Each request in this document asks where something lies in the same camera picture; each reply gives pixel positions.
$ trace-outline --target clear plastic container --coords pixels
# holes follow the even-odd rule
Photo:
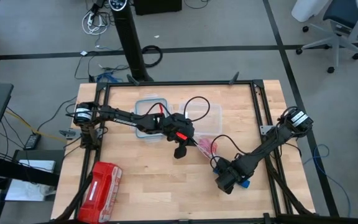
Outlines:
[[[157,95],[147,95],[144,99],[138,100],[135,103],[135,114],[143,115],[148,112],[148,110],[155,104],[155,103],[162,103],[166,108],[168,107],[168,102],[164,98],[159,98]],[[165,116],[168,116],[168,113],[163,109]],[[149,114],[152,113],[159,113],[160,107],[159,105],[156,105],[153,107],[153,109],[149,112]],[[155,142],[159,141],[163,138],[163,134],[146,134],[138,129],[135,130],[135,134],[138,138],[145,139],[148,142]]]
[[[179,106],[179,112],[183,113],[186,103]],[[186,108],[185,116],[190,119],[197,119],[205,114],[208,109],[206,103],[190,102]],[[193,123],[195,136],[218,136],[222,134],[222,107],[219,104],[211,103],[209,113],[201,120]]]

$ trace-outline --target chair wheel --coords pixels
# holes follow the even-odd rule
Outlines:
[[[352,58],[353,58],[354,60],[357,60],[357,59],[358,59],[358,53],[354,54]]]
[[[299,55],[299,54],[302,54],[303,50],[302,49],[297,49],[296,50],[296,54]]]
[[[332,74],[332,73],[335,72],[335,68],[334,68],[334,67],[329,67],[329,68],[327,69],[327,72],[330,73],[330,74]]]

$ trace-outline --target white cable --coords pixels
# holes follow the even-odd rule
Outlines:
[[[107,30],[108,26],[107,26],[107,24],[103,24],[103,20],[102,20],[101,15],[99,15],[99,27],[92,28],[92,26],[88,25],[88,30],[89,31],[85,30],[84,21],[88,16],[90,16],[90,14],[91,14],[91,12],[88,12],[84,16],[84,18],[82,18],[82,30],[84,31],[84,33],[89,34],[89,35],[100,35],[100,34],[104,33]]]

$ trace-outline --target wooden table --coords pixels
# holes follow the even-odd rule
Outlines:
[[[264,81],[274,121],[287,108],[280,82]],[[93,101],[96,84],[82,84],[77,103]],[[260,145],[249,85],[128,86],[111,88],[109,105],[130,111],[146,94],[156,93],[168,100],[174,111],[193,96],[204,96],[223,109],[223,133],[229,135],[245,152]],[[188,147],[186,157],[173,158],[174,142],[146,143],[138,139],[129,126],[106,122],[101,161],[112,162],[123,169],[119,193],[111,220],[177,220],[208,218],[255,218],[268,212],[274,217],[272,197],[265,162],[261,161],[251,177],[250,187],[235,186],[232,194],[219,190],[217,177],[209,160],[197,148]],[[228,139],[218,139],[218,153],[228,159],[236,154]],[[78,146],[77,142],[67,152]],[[287,184],[303,205],[313,211],[308,183],[298,151],[282,147],[282,163]],[[77,149],[64,160],[52,218],[59,216],[78,190],[84,149]],[[280,204],[283,199],[277,186]]]

